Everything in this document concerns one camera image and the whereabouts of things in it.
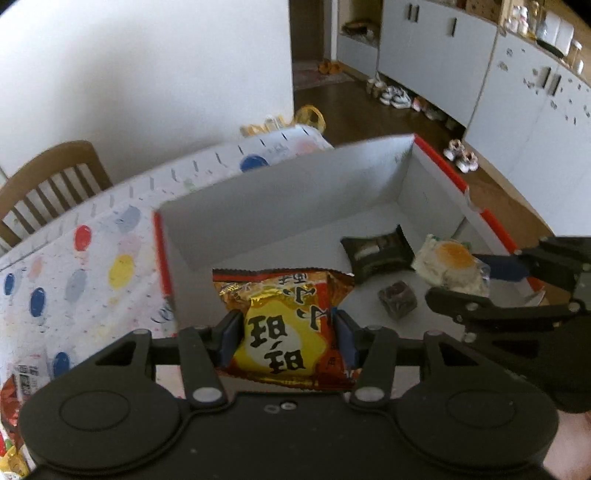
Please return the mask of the clear egg yolk pastry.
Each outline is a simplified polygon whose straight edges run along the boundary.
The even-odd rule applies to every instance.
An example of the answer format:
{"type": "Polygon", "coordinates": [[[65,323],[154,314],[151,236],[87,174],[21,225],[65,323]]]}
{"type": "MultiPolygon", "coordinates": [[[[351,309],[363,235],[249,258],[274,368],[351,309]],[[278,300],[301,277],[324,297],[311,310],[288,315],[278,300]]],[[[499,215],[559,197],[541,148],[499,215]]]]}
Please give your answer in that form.
{"type": "Polygon", "coordinates": [[[455,240],[428,235],[411,267],[432,287],[480,297],[490,294],[490,266],[455,240]]]}

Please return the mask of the red yellow noodle snack packet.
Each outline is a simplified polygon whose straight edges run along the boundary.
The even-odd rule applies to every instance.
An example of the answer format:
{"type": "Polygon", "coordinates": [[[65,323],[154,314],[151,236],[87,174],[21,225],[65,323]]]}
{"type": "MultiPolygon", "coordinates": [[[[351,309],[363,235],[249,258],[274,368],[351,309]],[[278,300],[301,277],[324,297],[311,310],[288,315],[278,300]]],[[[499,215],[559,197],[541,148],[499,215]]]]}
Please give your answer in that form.
{"type": "Polygon", "coordinates": [[[212,282],[229,311],[243,315],[245,336],[221,371],[305,390],[351,385],[332,312],[355,277],[332,269],[215,269],[212,282]]]}

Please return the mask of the small dark wrapped cube snack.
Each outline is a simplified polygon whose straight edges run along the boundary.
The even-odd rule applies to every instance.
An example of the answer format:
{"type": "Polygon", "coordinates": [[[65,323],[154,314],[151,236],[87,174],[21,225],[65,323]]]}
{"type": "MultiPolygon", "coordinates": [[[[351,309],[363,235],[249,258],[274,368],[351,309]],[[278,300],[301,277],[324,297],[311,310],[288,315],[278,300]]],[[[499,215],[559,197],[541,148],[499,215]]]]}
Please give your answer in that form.
{"type": "Polygon", "coordinates": [[[381,289],[378,298],[389,317],[394,320],[402,319],[418,306],[414,290],[404,281],[394,282],[394,284],[381,289]]]}

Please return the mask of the dark green snack packet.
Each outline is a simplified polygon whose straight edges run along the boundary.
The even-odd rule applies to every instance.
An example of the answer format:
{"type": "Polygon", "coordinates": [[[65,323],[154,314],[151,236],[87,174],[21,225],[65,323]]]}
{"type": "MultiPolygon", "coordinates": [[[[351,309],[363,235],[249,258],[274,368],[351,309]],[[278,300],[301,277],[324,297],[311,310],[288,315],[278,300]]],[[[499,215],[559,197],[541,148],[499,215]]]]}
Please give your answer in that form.
{"type": "Polygon", "coordinates": [[[410,270],[415,259],[401,225],[375,237],[342,237],[341,245],[359,285],[377,275],[410,270]]]}

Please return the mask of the red white cardboard box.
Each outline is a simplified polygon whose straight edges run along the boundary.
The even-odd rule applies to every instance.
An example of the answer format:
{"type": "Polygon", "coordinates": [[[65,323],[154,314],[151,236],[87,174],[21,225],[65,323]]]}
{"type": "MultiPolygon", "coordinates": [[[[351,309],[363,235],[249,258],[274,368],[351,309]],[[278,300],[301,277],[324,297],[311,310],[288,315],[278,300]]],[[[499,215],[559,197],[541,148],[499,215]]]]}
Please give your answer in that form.
{"type": "Polygon", "coordinates": [[[377,138],[245,172],[164,203],[156,212],[162,283],[179,328],[212,326],[225,307],[212,272],[349,270],[344,237],[396,229],[414,250],[428,236],[476,254],[516,246],[479,210],[462,179],[421,138],[377,138]]]}

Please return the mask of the pair of white sneakers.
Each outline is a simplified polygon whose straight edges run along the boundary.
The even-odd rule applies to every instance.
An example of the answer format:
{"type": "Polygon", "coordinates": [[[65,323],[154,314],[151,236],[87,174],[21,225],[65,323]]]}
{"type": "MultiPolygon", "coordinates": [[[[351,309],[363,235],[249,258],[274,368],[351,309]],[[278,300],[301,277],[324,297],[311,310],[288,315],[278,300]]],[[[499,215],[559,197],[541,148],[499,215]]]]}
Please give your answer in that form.
{"type": "Polygon", "coordinates": [[[475,172],[479,169],[477,155],[468,150],[461,140],[451,140],[444,150],[443,155],[464,174],[475,172]]]}

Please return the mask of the balloon pattern tablecloth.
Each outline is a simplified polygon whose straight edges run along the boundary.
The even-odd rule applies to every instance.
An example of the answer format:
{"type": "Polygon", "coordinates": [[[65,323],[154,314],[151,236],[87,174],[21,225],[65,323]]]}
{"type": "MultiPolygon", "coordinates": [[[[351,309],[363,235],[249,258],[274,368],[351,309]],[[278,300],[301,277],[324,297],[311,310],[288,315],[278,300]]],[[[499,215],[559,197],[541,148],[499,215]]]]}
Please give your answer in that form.
{"type": "Polygon", "coordinates": [[[310,126],[226,143],[160,165],[52,221],[1,259],[1,467],[23,475],[16,375],[32,391],[135,329],[175,332],[153,213],[167,201],[329,148],[310,126]]]}

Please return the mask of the brown wooden chair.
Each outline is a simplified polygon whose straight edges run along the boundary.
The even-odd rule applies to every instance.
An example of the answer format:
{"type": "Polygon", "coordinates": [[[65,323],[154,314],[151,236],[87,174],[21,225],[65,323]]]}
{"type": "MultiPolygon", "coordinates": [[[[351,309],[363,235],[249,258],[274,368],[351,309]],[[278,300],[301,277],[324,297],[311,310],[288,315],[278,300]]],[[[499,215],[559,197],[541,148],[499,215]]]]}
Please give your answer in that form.
{"type": "Polygon", "coordinates": [[[1,186],[1,251],[111,187],[89,141],[68,141],[40,153],[1,186]]]}

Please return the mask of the yellow plastic bag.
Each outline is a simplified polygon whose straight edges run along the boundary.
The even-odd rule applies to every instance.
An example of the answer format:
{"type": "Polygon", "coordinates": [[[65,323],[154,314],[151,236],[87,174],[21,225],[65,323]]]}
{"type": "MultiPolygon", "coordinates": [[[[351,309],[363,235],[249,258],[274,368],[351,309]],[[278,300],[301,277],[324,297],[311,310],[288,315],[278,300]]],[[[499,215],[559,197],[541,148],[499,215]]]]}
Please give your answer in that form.
{"type": "Polygon", "coordinates": [[[252,137],[297,125],[310,126],[317,129],[320,133],[324,133],[325,128],[327,128],[327,123],[325,123],[325,117],[322,112],[314,105],[304,105],[294,113],[294,117],[290,120],[284,119],[283,116],[267,117],[263,124],[245,125],[240,127],[239,131],[243,137],[252,137]]]}

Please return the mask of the white wall cabinets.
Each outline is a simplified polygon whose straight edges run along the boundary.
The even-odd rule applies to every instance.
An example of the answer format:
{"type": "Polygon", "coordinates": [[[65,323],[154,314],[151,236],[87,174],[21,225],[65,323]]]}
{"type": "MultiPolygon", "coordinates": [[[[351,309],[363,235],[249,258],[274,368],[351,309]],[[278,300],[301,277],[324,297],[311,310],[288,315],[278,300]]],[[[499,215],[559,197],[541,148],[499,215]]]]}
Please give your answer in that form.
{"type": "Polygon", "coordinates": [[[336,1],[332,54],[425,98],[555,233],[590,231],[590,85],[500,25],[436,1],[336,1]]]}

